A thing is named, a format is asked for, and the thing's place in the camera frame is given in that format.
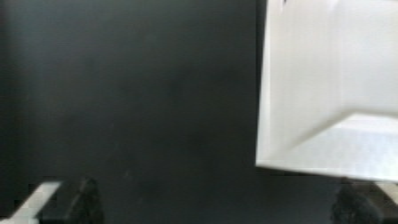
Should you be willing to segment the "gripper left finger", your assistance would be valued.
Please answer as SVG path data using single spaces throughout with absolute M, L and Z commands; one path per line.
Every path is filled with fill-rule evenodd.
M 105 224 L 100 187 L 91 177 L 61 183 L 38 219 L 40 224 Z

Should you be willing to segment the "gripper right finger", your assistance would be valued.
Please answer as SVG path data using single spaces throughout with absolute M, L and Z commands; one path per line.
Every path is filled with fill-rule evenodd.
M 375 183 L 342 183 L 331 221 L 333 224 L 398 224 L 398 204 Z

